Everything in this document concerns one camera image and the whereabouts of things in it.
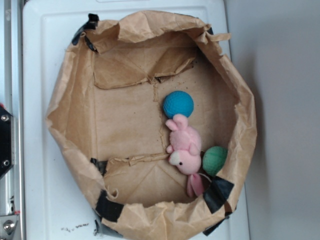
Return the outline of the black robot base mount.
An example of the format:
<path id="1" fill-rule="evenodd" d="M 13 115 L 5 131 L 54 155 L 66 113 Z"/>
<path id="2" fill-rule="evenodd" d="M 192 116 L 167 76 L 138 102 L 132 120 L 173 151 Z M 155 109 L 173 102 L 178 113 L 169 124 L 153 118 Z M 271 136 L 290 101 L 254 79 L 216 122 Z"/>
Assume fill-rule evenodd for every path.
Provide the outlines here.
<path id="1" fill-rule="evenodd" d="M 0 104 L 0 178 L 13 166 L 12 115 Z"/>

